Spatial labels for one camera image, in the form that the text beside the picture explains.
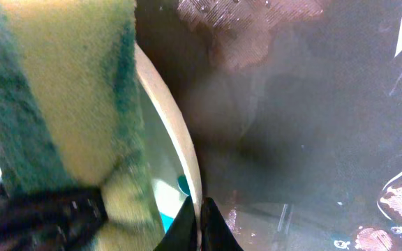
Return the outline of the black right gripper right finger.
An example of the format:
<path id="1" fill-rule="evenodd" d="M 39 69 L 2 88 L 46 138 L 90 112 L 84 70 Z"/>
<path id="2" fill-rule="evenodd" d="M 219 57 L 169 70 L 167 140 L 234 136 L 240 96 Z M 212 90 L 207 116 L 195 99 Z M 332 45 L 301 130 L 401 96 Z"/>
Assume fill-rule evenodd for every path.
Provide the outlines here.
<path id="1" fill-rule="evenodd" d="M 204 198 L 201 210 L 202 251 L 244 251 L 234 238 L 214 200 Z"/>

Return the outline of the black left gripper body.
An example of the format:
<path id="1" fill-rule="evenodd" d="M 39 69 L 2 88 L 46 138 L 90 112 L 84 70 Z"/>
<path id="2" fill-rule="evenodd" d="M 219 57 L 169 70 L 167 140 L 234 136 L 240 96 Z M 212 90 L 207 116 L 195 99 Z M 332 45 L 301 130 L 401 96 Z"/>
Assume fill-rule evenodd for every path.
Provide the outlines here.
<path id="1" fill-rule="evenodd" d="M 10 197 L 0 181 L 0 250 L 81 250 L 106 222 L 98 188 Z"/>

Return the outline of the white plate long blue streak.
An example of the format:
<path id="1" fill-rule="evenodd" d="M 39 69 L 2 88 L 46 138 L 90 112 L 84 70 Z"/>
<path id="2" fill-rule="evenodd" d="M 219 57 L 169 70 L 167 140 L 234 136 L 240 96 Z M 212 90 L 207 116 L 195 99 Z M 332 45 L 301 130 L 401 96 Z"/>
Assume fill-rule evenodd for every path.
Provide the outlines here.
<path id="1" fill-rule="evenodd" d="M 193 149 L 188 133 L 174 125 L 169 116 L 164 115 L 159 105 L 160 100 L 153 95 L 155 82 L 143 76 L 139 70 L 136 70 L 136 75 L 141 87 L 144 152 L 165 235 L 186 198 L 176 190 L 175 178 L 186 166 L 184 152 L 191 152 Z M 197 226 L 198 210 L 194 202 L 193 208 Z"/>

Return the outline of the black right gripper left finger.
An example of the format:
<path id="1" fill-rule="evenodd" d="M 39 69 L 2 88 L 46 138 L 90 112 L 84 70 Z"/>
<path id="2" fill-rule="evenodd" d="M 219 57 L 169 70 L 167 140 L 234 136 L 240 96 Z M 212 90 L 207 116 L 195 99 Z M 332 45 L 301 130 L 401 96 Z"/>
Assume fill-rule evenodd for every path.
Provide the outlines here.
<path id="1" fill-rule="evenodd" d="M 154 251 L 196 251 L 198 234 L 191 197 L 185 198 L 176 218 Z"/>

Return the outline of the yellow green round sponge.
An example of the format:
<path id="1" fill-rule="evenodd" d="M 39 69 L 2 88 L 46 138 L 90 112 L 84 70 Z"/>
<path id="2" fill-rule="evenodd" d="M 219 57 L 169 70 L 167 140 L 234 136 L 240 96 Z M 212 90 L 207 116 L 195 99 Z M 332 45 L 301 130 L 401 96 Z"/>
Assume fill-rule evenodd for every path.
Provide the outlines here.
<path id="1" fill-rule="evenodd" d="M 99 187 L 108 221 L 89 250 L 153 250 L 164 235 L 134 53 L 134 1 L 0 1 L 3 185 Z"/>

